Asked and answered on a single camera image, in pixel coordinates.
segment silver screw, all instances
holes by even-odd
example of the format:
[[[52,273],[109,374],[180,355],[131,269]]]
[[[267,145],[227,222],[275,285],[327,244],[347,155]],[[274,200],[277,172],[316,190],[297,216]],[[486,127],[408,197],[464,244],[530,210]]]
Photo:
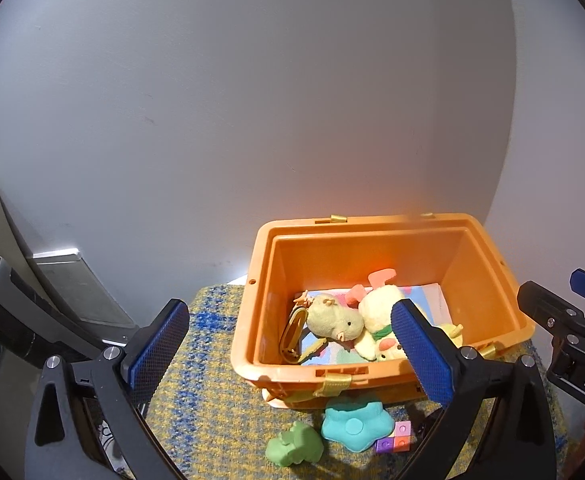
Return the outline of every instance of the silver screw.
[[[109,346],[108,348],[106,348],[106,350],[104,350],[104,357],[110,361],[112,359],[115,359],[116,357],[119,357],[119,354],[121,354],[121,352],[122,351],[119,349],[119,347]]]
[[[53,355],[52,357],[48,357],[46,359],[46,366],[48,368],[54,368],[55,366],[57,366],[59,363],[61,362],[61,359],[59,359],[59,356],[57,355]]]
[[[522,355],[522,365],[532,368],[535,366],[535,358],[532,355]]]
[[[460,349],[461,356],[464,359],[473,360],[477,357],[477,351],[472,346],[462,346]]]

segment orange plastic bin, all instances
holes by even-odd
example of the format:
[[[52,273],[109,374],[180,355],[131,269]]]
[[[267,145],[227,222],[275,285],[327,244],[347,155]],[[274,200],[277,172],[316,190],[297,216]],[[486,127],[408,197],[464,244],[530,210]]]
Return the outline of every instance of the orange plastic bin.
[[[257,234],[232,343],[235,371],[277,407],[320,408],[344,389],[373,388],[383,402],[422,397],[404,359],[301,366],[279,353],[295,294],[367,285],[368,274],[386,267],[397,270],[395,285],[439,283],[465,345],[499,352],[533,334],[514,276],[470,215],[275,221]]]

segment gray wall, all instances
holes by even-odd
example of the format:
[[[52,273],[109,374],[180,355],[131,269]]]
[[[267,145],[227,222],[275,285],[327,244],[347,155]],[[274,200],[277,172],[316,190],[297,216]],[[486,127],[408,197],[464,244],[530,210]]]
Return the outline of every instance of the gray wall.
[[[271,219],[484,219],[514,68],[509,0],[5,0],[0,193],[145,324]]]
[[[570,273],[585,269],[585,10],[577,0],[513,0],[517,86],[504,170],[486,227],[520,282],[585,312]],[[546,364],[551,338],[533,338]],[[570,431],[585,407],[562,396]]]

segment green rubber toy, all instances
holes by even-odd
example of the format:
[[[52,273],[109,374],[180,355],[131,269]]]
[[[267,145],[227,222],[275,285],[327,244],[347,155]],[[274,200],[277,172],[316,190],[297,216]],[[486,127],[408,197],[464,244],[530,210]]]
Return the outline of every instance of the green rubber toy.
[[[296,420],[290,430],[282,431],[271,438],[266,446],[266,458],[279,467],[290,464],[319,462],[324,452],[324,443],[311,426]]]

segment yellow and blue plaid blanket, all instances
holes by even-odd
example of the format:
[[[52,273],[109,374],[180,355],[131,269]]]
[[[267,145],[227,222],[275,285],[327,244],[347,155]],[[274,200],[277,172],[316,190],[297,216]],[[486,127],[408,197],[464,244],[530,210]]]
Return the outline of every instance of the yellow and blue plaid blanket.
[[[219,285],[202,289],[189,305],[190,330],[153,397],[147,422],[168,455],[190,480],[217,479],[390,479],[410,453],[375,454],[369,449],[351,453],[326,442],[316,465],[301,463],[278,468],[264,456],[266,443],[295,420],[319,430],[323,412],[270,408],[253,386],[230,366],[230,346],[242,286]],[[503,356],[515,360],[536,354],[530,342]],[[567,452],[566,428],[555,393],[546,384],[555,429],[557,468]],[[449,477],[463,472],[477,447],[490,414],[485,401],[475,426]],[[428,400],[387,407],[395,420],[416,421],[438,408]]]

